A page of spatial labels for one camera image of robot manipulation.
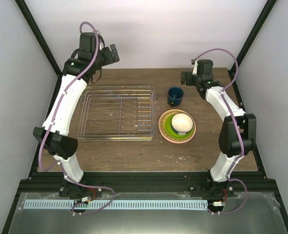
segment black metal frame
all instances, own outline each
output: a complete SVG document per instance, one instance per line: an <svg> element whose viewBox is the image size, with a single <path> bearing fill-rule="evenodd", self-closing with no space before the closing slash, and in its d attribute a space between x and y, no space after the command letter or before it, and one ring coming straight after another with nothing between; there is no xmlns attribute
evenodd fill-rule
<svg viewBox="0 0 288 234"><path fill-rule="evenodd" d="M277 0L268 0L258 17L253 29L251 30L245 44L243 45L237 61L240 65L249 48L251 47L254 39L268 17L271 9L274 7ZM31 15L24 0L15 0L20 8L23 16L28 22L31 30L33 31L36 39L38 40L43 52L47 56L52 68L54 69L58 79L55 85L54 93L49 105L49 110L53 107L55 99L57 97L60 84L61 84L61 72L60 69L47 45L43 35L41 34L34 18ZM229 70L230 78L233 79L235 73L235 66ZM236 99L244 109L244 105L239 93L236 82L233 84ZM10 225L13 219L13 215L16 210L16 206L19 200L20 193L29 192L59 192L59 189L64 183L63 175L61 172L38 172L38 151L39 145L34 155L34 160L29 172L29 179L22 180L19 184L17 194L14 198L10 213L5 223L3 232L8 233ZM274 195L278 202L280 202L280 211L285 222L285 226L288 231L288 215L285 210L283 201L281 199L276 182L273 179L267 179L266 171L262 163L259 151L257 147L253 150L255 161L258 171L254 172L233 172L231 175L233 178L238 178L244 181L247 188L251 192L274 192ZM203 183L203 180L207 178L207 172L85 172L83 180L88 184L102 185L113 188L117 193L122 192L189 192L191 196L201 196L203 199L212 199L212 197L206 197L206 195L199 195L194 190L191 190L191 184L196 187L198 184ZM243 188L239 183L232 183L233 190L236 192L243 191Z"/></svg>

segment wooden table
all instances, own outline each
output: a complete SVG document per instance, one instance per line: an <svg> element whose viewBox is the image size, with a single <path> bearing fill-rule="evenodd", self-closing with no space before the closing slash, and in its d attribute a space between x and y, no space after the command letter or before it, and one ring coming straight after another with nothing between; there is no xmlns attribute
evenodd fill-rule
<svg viewBox="0 0 288 234"><path fill-rule="evenodd" d="M150 141L79 141L77 159L84 171L207 171L216 162L220 149L218 137L222 120L213 107L203 100L194 86L180 85L181 71L191 69L107 69L101 80L94 85L151 85L155 91L156 131ZM223 85L230 82L226 68L214 68L214 80ZM196 122L196 134L184 144L174 144L162 137L157 122L166 110L167 92L172 86L184 90L184 97L177 109L188 112ZM232 88L227 93L236 102ZM74 134L76 108L71 120L69 136ZM55 160L43 152L43 165L48 167ZM236 171L256 171L252 152L244 157ZM58 166L53 171L60 171Z"/></svg>

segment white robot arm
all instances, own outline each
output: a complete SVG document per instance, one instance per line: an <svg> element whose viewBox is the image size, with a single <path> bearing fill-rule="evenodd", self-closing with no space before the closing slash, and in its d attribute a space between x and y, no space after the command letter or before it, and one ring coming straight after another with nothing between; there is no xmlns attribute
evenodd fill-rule
<svg viewBox="0 0 288 234"><path fill-rule="evenodd" d="M214 107L223 121L219 137L221 153L216 164L210 170L210 176L215 182L224 182L229 179L234 167L244 155L255 146L256 118L253 114L246 114L243 109L239 108L223 91L222 84L213 80L213 62L211 60L198 59L192 63L195 65L193 72L182 72L181 84L196 86L202 99L207 100ZM237 125L243 129L240 137L244 145L244 155L241 155L241 145L230 116L230 110Z"/></svg>
<svg viewBox="0 0 288 234"><path fill-rule="evenodd" d="M103 43L103 47L96 46L96 37ZM96 59L92 63L96 50L97 56L95 55ZM81 33L79 49L75 50L71 58L65 62L61 86L53 108L42 128L34 128L33 135L41 145L44 142L44 148L49 154L62 163L67 175L65 179L70 182L72 181L68 177L75 182L80 182L83 177L76 156L77 139L68 137L70 121L77 102L87 84L93 80L92 76L96 71L101 70L102 66L118 61L119 56L114 44L110 45L110 48L105 47L102 36Z"/></svg>

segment wire dish rack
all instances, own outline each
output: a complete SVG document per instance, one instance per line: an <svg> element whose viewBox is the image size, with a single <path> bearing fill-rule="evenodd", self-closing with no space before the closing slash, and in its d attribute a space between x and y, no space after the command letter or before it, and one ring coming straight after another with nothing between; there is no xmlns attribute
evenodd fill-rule
<svg viewBox="0 0 288 234"><path fill-rule="evenodd" d="M87 87L78 102L75 135L82 140L151 140L152 86Z"/></svg>

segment blue mug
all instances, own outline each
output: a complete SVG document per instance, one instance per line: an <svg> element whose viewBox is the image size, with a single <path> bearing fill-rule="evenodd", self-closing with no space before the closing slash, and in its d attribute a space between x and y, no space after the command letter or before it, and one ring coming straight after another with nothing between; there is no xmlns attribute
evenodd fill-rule
<svg viewBox="0 0 288 234"><path fill-rule="evenodd" d="M171 107L179 106L182 102L184 91L179 87L172 87L168 91L168 104Z"/></svg>

